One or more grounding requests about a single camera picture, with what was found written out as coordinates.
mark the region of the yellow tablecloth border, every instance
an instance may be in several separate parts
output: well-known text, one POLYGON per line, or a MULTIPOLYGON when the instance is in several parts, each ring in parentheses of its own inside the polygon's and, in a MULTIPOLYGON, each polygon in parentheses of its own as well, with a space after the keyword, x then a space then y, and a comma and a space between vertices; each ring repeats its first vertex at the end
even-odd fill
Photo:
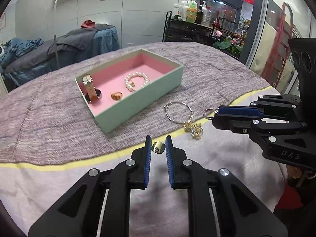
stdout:
MULTIPOLYGON (((239 104, 242 100, 246 99, 247 97, 256 94, 257 92, 262 92, 265 90, 268 90, 272 88, 271 86, 266 87, 264 89, 260 89, 260 90, 255 90, 255 91, 251 91, 248 92, 240 97, 238 97, 236 100, 234 100, 230 106, 236 106, 237 104, 239 104)), ((201 123, 201 124, 205 124, 206 122, 208 122, 209 120, 202 118, 200 120, 197 120, 197 123, 201 123)), ((171 135, 172 138, 180 136, 182 134, 184 134, 185 131, 183 128, 180 128, 178 130, 175 130, 171 133, 168 134, 164 134, 163 136, 157 137, 155 139, 152 140, 152 142, 154 143, 155 141, 161 141, 161 142, 165 142, 166 140, 166 136, 171 135)), ((116 152, 112 152, 110 154, 106 154, 106 155, 101 155, 95 158, 91 158, 91 159, 86 159, 86 160, 81 160, 81 161, 72 161, 72 162, 68 162, 62 165, 45 165, 45 166, 38 166, 38 165, 34 165, 34 164, 30 164, 30 163, 0 163, 0 167, 7 167, 7 168, 30 168, 36 171, 64 171, 67 169, 72 169, 72 168, 77 168, 77 167, 83 167, 83 166, 93 166, 95 164, 99 164, 105 161, 111 161, 114 159, 118 159, 120 157, 126 157, 130 154, 132 154, 133 150, 144 147, 144 142, 134 145, 132 147, 129 148, 125 148, 123 150, 120 151, 116 151, 116 152)))

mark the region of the silver ring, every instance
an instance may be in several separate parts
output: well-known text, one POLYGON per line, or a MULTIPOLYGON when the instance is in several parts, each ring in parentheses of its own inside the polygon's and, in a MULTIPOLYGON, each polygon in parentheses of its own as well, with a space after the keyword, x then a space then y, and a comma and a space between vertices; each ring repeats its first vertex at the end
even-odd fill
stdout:
POLYGON ((193 111, 192 111, 192 109, 190 108, 189 105, 187 105, 187 104, 184 103, 184 102, 179 102, 179 101, 168 102, 167 104, 164 105, 164 109, 165 109, 165 111, 166 111, 166 116, 167 116, 167 118, 168 118, 170 121, 175 122, 175 123, 177 123, 177 124, 190 123, 191 120, 193 119, 193 111), (178 104, 182 104, 182 105, 184 105, 184 106, 187 106, 188 109, 191 111, 191 116, 190 116, 190 118, 189 118, 187 121, 179 122, 179 121, 175 121, 174 119, 172 119, 171 117, 169 117, 169 115, 168 115, 168 113, 167 113, 167 110, 168 110, 168 108, 170 107, 170 105, 172 105, 172 104, 174 104, 174 103, 178 103, 178 104))
POLYGON ((215 117, 215 111, 216 111, 216 109, 211 109, 211 108, 206 109, 206 110, 203 112, 203 117, 204 117, 205 119, 212 120, 212 119, 215 117), (207 115, 211 114, 212 112, 214 112, 214 116, 213 116, 213 117, 207 116, 207 115))

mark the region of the box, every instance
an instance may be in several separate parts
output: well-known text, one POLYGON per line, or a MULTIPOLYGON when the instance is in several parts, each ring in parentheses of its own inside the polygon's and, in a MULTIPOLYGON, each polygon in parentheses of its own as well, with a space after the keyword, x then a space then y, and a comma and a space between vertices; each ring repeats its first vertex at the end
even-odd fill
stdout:
POLYGON ((140 49, 103 63, 75 80, 98 125, 104 133, 110 133, 180 85, 182 74, 183 65, 140 49), (144 79, 135 77, 132 79, 135 91, 130 92, 125 86, 125 78, 135 72, 145 73, 150 84, 142 88, 144 79), (95 103, 88 103, 84 97, 86 91, 82 77, 86 74, 91 75, 94 87, 102 93, 102 98, 95 103), (111 93, 114 92, 121 92, 123 97, 119 101, 112 100, 111 93))

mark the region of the brown bottle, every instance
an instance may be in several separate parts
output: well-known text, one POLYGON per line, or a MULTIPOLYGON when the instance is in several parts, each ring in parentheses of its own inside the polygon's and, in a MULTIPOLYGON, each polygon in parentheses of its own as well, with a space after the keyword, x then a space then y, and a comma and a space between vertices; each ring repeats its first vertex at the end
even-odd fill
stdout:
POLYGON ((203 11, 202 11, 202 5, 199 6, 197 11, 197 18, 195 20, 196 24, 201 24, 203 19, 203 11))

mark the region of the pink helmet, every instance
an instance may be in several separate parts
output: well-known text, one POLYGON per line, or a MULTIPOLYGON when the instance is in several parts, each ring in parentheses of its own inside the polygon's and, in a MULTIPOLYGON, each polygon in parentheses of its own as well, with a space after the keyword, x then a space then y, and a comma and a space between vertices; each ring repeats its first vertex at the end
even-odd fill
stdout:
POLYGON ((223 34, 222 34, 222 32, 220 32, 220 31, 217 31, 216 33, 215 33, 215 36, 217 36, 217 37, 221 37, 223 34))

